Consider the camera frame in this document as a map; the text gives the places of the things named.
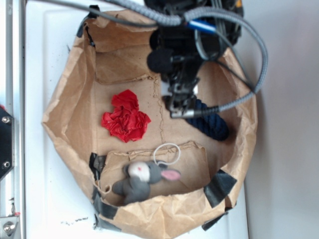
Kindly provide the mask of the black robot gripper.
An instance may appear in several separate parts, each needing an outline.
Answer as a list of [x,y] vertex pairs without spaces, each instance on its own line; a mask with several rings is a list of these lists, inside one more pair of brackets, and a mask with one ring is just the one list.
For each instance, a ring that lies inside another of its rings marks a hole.
[[197,17],[178,26],[159,26],[150,37],[152,51],[172,49],[173,71],[160,73],[162,98],[172,118],[194,118],[198,72],[237,43],[241,26],[219,17]]

